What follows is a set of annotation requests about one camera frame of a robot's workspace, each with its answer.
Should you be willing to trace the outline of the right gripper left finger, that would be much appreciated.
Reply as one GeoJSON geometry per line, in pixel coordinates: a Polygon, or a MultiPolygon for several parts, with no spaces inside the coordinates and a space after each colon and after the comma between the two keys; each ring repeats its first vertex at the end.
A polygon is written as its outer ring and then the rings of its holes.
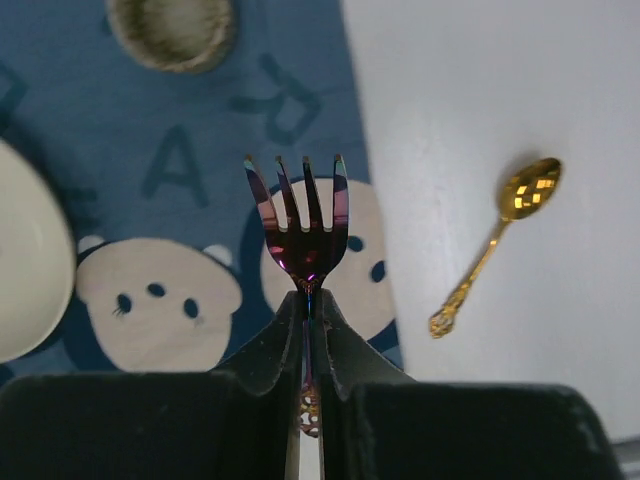
{"type": "Polygon", "coordinates": [[[295,479],[302,312],[206,373],[27,376],[1,391],[5,479],[295,479]]]}

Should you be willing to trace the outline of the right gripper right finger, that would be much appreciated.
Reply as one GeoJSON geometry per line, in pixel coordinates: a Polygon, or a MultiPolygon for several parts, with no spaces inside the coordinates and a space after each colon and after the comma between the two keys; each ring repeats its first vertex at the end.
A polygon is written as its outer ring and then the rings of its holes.
{"type": "Polygon", "coordinates": [[[326,479],[620,479],[591,405],[558,384],[420,382],[322,291],[313,321],[326,479]]]}

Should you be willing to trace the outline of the blue bear print placemat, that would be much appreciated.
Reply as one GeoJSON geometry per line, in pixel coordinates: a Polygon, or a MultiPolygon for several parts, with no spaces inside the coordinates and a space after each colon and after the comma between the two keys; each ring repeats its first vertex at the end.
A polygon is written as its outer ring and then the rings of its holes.
{"type": "Polygon", "coordinates": [[[205,371],[293,287],[271,259],[243,160],[297,195],[309,158],[322,208],[346,163],[350,225],[325,282],[356,330],[401,366],[380,209],[336,1],[237,1],[214,70],[154,71],[119,45],[102,1],[1,5],[1,136],[51,183],[78,251],[77,290],[49,338],[1,377],[205,371]]]}

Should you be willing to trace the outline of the white round plate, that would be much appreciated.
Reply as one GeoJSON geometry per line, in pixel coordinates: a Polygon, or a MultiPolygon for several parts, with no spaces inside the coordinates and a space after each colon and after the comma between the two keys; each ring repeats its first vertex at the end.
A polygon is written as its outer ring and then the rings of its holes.
{"type": "Polygon", "coordinates": [[[1,361],[38,347],[71,299],[76,250],[48,183],[1,143],[1,361]]]}

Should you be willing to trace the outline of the gold spoon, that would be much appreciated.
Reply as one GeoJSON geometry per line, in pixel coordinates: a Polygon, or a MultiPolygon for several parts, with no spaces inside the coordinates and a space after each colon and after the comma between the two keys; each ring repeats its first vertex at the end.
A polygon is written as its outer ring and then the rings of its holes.
{"type": "Polygon", "coordinates": [[[429,318],[429,333],[432,338],[440,339],[453,331],[461,306],[507,227],[530,217],[549,202],[558,188],[562,171],[561,160],[547,157],[524,166],[505,182],[497,201],[499,220],[486,248],[440,309],[429,318]]]}

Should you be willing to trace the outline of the small grey ceramic cup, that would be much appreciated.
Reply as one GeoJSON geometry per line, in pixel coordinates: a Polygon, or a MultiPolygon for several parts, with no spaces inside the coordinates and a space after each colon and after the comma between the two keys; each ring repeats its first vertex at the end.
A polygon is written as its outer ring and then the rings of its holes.
{"type": "Polygon", "coordinates": [[[161,72],[201,73],[219,66],[236,37],[230,1],[122,1],[105,3],[121,48],[138,64],[161,72]]]}

